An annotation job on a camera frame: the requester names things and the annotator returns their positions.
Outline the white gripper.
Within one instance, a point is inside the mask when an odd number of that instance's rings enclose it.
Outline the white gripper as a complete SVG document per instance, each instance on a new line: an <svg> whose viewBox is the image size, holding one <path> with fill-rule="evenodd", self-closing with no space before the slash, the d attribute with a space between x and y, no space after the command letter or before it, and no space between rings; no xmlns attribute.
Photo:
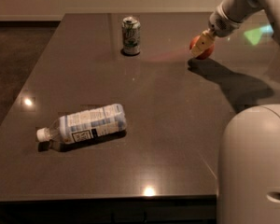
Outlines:
<svg viewBox="0 0 280 224"><path fill-rule="evenodd" d="M215 36L225 37L232 34L241 26L238 9L235 4L221 3L211 14L208 27L211 31L205 30L195 36L189 45L193 58L208 58L214 51Z"/></svg>

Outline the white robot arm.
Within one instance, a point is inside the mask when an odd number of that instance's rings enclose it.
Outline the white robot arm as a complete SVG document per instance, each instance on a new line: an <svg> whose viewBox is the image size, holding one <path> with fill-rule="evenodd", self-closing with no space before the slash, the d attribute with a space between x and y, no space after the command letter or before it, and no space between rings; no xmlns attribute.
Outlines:
<svg viewBox="0 0 280 224"><path fill-rule="evenodd" d="M280 47L280 0L223 0L190 45L198 58L263 10ZM227 125L218 154L217 224L280 224L280 105L259 105Z"/></svg>

